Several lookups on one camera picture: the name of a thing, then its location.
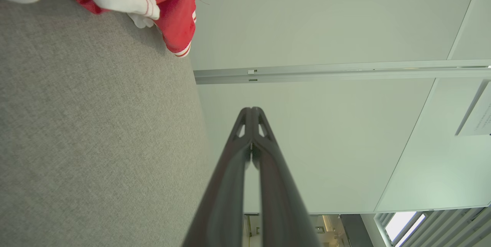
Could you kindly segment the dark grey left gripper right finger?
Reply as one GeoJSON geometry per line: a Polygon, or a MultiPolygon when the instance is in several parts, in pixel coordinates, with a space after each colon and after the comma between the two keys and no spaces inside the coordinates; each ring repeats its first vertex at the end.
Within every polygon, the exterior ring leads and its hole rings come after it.
{"type": "Polygon", "coordinates": [[[262,247],[321,247],[263,109],[252,108],[251,159],[259,171],[262,247]]]}

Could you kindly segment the window with grey blinds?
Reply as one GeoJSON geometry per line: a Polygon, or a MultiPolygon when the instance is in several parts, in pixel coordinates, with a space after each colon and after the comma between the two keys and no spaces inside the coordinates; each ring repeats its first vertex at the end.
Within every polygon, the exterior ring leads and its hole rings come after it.
{"type": "Polygon", "coordinates": [[[384,247],[491,247],[491,205],[377,213],[371,220],[384,247]]]}

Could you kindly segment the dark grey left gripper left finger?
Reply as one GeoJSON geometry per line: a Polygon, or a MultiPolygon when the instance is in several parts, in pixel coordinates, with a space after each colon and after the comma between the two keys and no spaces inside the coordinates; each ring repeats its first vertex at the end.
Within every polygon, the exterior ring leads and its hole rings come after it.
{"type": "Polygon", "coordinates": [[[252,109],[243,108],[216,164],[182,247],[242,247],[244,172],[252,109]]]}

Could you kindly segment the white paper wall sign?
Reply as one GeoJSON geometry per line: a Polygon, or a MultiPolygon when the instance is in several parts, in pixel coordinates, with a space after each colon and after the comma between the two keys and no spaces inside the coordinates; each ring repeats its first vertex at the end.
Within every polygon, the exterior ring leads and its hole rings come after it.
{"type": "Polygon", "coordinates": [[[455,135],[491,135],[491,79],[482,81],[455,135]]]}

